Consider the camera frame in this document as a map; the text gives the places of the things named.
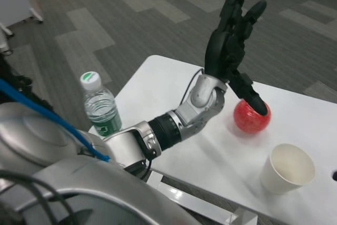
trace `white paper cup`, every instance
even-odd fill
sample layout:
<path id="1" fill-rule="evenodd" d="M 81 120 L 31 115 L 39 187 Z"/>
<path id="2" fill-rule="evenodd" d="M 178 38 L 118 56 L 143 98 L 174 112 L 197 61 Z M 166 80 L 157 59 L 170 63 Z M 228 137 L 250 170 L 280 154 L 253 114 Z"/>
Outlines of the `white paper cup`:
<path id="1" fill-rule="evenodd" d="M 261 173 L 263 186 L 276 194 L 299 188 L 315 177 L 309 155 L 292 144 L 280 144 L 269 155 Z"/>

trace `black cable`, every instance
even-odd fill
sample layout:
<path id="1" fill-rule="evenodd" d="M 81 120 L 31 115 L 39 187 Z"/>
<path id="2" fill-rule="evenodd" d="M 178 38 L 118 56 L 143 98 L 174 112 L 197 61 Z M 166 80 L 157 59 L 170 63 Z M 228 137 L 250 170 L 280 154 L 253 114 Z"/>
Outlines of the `black cable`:
<path id="1" fill-rule="evenodd" d="M 35 185 L 30 184 L 30 183 L 26 183 L 26 182 L 21 181 L 21 180 L 15 180 L 15 179 L 11 179 L 10 181 L 12 181 L 13 183 L 20 184 L 21 186 L 23 186 L 24 188 L 29 190 L 35 196 L 35 198 L 37 199 L 39 204 L 42 206 L 42 208 L 46 212 L 46 214 L 47 214 L 50 222 L 52 223 L 52 225 L 58 224 L 55 216 L 53 215 L 53 212 L 52 212 L 50 206 L 48 205 L 47 200 L 42 196 L 42 194 L 40 193 L 40 191 L 37 189 L 37 187 Z"/>
<path id="2" fill-rule="evenodd" d="M 67 212 L 69 213 L 72 221 L 73 221 L 73 225 L 78 224 L 77 222 L 77 218 L 74 214 L 74 211 L 72 210 L 72 208 L 69 206 L 69 204 L 65 201 L 65 199 L 54 189 L 52 188 L 49 184 L 33 178 L 31 176 L 28 175 L 23 175 L 20 173 L 16 173 L 16 172 L 11 172 L 11 171 L 7 171 L 7 170 L 0 170 L 0 178 L 4 178 L 7 180 L 12 181 L 14 180 L 20 180 L 20 181 L 24 181 L 24 182 L 28 182 L 28 183 L 36 183 L 44 188 L 46 188 L 48 191 L 50 191 L 55 198 L 57 198 L 60 203 L 64 206 L 64 208 L 67 210 Z"/>
<path id="3" fill-rule="evenodd" d="M 201 72 L 201 74 L 204 74 L 204 69 L 199 69 L 197 72 L 194 73 L 192 79 L 190 80 L 189 85 L 188 85 L 187 88 L 186 88 L 186 91 L 185 91 L 185 93 L 184 93 L 184 95 L 183 95 L 183 97 L 182 97 L 182 99 L 181 99 L 179 105 L 181 105 L 181 104 L 184 102 L 184 99 L 185 99 L 185 97 L 186 97 L 186 94 L 187 94 L 187 92 L 189 91 L 190 86 L 191 86 L 193 80 L 195 79 L 195 77 L 198 75 L 199 72 Z"/>
<path id="4" fill-rule="evenodd" d="M 144 175 L 141 176 L 141 180 L 145 179 L 145 177 L 148 175 L 148 172 L 150 171 L 150 168 L 151 168 L 151 164 L 152 164 L 152 160 L 149 160 L 148 162 L 148 167 L 146 169 L 146 172 L 144 173 Z"/>

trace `gray carpet tile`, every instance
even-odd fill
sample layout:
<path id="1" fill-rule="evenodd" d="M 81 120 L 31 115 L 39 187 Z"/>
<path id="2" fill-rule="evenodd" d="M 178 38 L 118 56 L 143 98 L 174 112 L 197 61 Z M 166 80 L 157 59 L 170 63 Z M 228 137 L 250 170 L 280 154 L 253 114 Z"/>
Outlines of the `gray carpet tile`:
<path id="1" fill-rule="evenodd" d="M 34 90 L 75 127 L 83 110 L 81 73 L 97 70 L 115 95 L 153 54 L 203 66 L 224 0 L 36 0 L 45 22 L 11 27 L 9 62 L 34 79 Z M 245 0 L 246 12 L 259 0 Z M 246 41 L 240 70 L 253 80 L 336 103 L 337 2 L 266 0 Z M 167 179 L 167 183 L 234 210 L 236 205 Z M 207 219 L 194 215 L 202 224 Z M 276 224 L 266 217 L 259 224 Z"/>
<path id="2" fill-rule="evenodd" d="M 321 100 L 327 100 L 333 103 L 337 103 L 337 91 L 331 89 L 321 81 L 317 81 L 310 87 L 304 90 L 304 94 L 315 97 Z"/>

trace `red ball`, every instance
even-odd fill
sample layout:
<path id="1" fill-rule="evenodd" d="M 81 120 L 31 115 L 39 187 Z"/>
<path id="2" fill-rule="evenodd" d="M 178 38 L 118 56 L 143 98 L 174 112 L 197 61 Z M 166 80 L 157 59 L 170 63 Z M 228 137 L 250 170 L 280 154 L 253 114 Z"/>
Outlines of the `red ball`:
<path id="1" fill-rule="evenodd" d="M 242 131 L 246 133 L 258 133 L 265 129 L 270 122 L 271 111 L 267 106 L 267 115 L 263 116 L 254 111 L 247 102 L 241 100 L 234 110 L 234 121 Z"/>

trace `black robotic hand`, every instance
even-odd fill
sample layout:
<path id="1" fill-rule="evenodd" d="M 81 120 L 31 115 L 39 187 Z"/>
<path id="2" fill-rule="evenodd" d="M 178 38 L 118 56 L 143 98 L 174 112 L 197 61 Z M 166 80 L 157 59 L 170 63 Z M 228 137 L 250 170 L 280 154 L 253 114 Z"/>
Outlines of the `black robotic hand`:
<path id="1" fill-rule="evenodd" d="M 205 74 L 216 77 L 229 86 L 235 94 L 261 115 L 267 108 L 252 87 L 252 80 L 237 68 L 243 60 L 244 41 L 253 31 L 253 24 L 266 8 L 266 1 L 256 3 L 242 16 L 244 0 L 226 0 L 220 13 L 220 22 L 212 33 L 205 55 Z"/>

